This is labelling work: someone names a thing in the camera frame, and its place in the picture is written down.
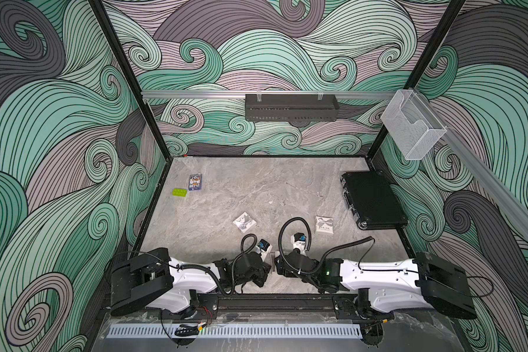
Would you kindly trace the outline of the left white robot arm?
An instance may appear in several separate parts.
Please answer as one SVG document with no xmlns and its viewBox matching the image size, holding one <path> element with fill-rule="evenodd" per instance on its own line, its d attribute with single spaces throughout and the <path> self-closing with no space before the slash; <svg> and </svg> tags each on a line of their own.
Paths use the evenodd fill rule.
<svg viewBox="0 0 528 352">
<path fill-rule="evenodd" d="M 249 282 L 262 287 L 271 270 L 265 260 L 272 249 L 266 240 L 249 234 L 241 239 L 241 252 L 233 259 L 208 264 L 177 260 L 163 247 L 138 252 L 111 267 L 111 315 L 145 308 L 182 314 L 196 308 L 198 294 L 232 296 Z"/>
</svg>

